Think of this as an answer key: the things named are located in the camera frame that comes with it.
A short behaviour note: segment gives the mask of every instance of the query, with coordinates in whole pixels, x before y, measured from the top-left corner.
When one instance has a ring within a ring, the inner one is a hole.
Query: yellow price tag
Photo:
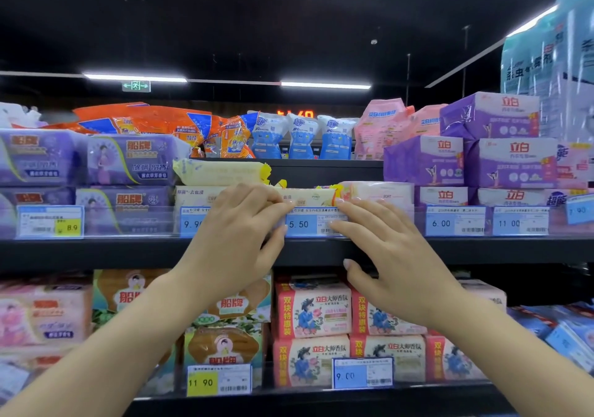
[[[80,218],[59,218],[56,220],[54,233],[61,237],[81,237],[83,225]]]
[[[206,397],[219,392],[218,371],[197,371],[188,374],[188,397]]]

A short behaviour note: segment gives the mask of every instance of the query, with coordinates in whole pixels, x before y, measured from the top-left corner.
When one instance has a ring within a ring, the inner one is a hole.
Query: ceiling light
[[[314,82],[282,82],[283,87],[313,87],[313,88],[347,88],[352,90],[369,90],[371,85],[355,85],[348,83],[314,83]]]
[[[149,80],[150,82],[188,82],[185,77],[97,75],[93,73],[83,73],[83,75],[88,79],[94,80]]]
[[[508,35],[508,37],[511,37],[512,35],[516,35],[516,33],[520,33],[523,32],[525,30],[531,29],[534,26],[536,26],[536,23],[538,23],[538,20],[540,18],[542,18],[543,16],[546,16],[550,13],[553,13],[559,6],[553,6],[551,8],[549,8],[548,10],[542,12],[539,16],[537,16],[534,19],[531,19],[529,22],[527,22],[526,24],[524,24],[523,26],[517,28],[516,30],[514,30],[511,34]]]

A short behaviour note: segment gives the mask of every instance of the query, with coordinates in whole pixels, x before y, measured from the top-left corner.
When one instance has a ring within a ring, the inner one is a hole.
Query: black ceiling
[[[389,97],[402,91],[410,53],[411,84],[418,88],[412,93],[419,97],[427,93],[420,87],[553,2],[0,0],[0,70],[368,82],[374,90],[360,95],[368,101],[370,96]],[[464,52],[466,25],[471,28]],[[499,55],[496,52],[469,69],[467,91],[497,88]],[[23,92],[48,86],[48,80],[45,85],[27,81],[4,78],[0,87]],[[60,81],[51,81],[62,93],[69,92]],[[446,82],[449,85],[441,93],[433,90],[429,100],[444,101],[441,94],[454,90],[449,100],[458,97],[459,76]],[[96,89],[72,87],[76,88],[87,93]],[[210,87],[203,89],[210,93]],[[274,96],[278,91],[268,87],[261,93]]]

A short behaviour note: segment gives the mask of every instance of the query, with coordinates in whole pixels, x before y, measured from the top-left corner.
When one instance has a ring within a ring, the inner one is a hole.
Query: hand
[[[375,307],[405,321],[439,329],[453,301],[466,295],[404,211],[386,202],[337,203],[349,221],[333,221],[375,264],[379,279],[345,259],[349,282]]]
[[[272,187],[239,184],[223,190],[180,262],[172,270],[178,287],[197,306],[232,296],[268,273],[285,244],[286,225],[272,227],[289,211]],[[196,315],[204,308],[196,309]]]

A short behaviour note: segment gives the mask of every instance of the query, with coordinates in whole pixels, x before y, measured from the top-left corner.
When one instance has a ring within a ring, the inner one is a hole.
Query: left hand
[[[265,185],[223,190],[170,272],[197,306],[232,296],[268,273],[285,244],[286,225],[272,227],[293,209]],[[197,308],[196,315],[204,311]]]

